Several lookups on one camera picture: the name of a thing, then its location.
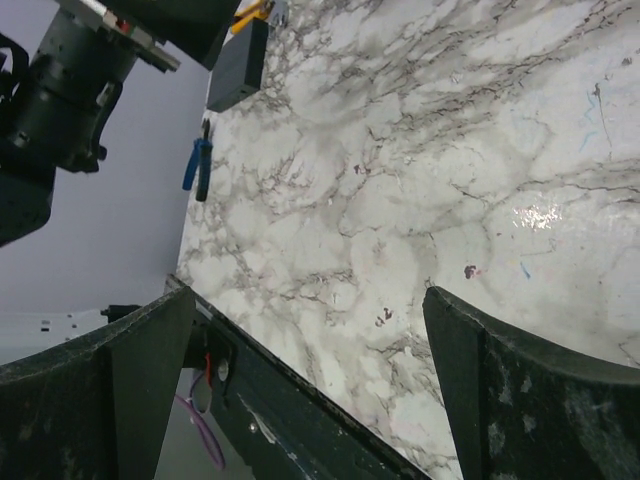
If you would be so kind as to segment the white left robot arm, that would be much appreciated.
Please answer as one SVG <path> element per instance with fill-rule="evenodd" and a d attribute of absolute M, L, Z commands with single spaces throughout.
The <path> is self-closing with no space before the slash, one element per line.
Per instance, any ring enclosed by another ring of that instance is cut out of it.
<path fill-rule="evenodd" d="M 206 69 L 217 61 L 233 0 L 62 1 L 35 55 L 1 38 L 1 243 L 42 228 L 56 172 L 95 173 L 100 139 L 134 64 L 180 65 L 170 42 Z"/>

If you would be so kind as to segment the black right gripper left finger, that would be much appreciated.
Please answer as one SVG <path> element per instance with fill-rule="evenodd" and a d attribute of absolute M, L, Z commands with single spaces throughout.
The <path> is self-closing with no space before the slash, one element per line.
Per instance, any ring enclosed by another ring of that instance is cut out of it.
<path fill-rule="evenodd" d="M 153 478 L 194 314 L 183 287 L 2 366 L 2 478 Z"/>

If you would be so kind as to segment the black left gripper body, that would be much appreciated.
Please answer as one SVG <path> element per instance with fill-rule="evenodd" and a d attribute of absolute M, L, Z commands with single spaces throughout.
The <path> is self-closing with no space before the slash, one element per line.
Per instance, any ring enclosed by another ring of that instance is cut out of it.
<path fill-rule="evenodd" d="M 162 73 L 180 61 L 170 43 L 210 70 L 239 6 L 237 1 L 60 1 L 29 66 L 29 95 L 95 100 L 121 86 L 141 60 Z"/>

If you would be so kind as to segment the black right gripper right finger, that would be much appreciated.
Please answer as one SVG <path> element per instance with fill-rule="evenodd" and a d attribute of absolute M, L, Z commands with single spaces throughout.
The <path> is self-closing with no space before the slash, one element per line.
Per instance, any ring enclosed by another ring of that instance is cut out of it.
<path fill-rule="evenodd" d="M 466 479 L 636 479 L 639 371 L 491 317 L 440 287 L 423 301 Z"/>

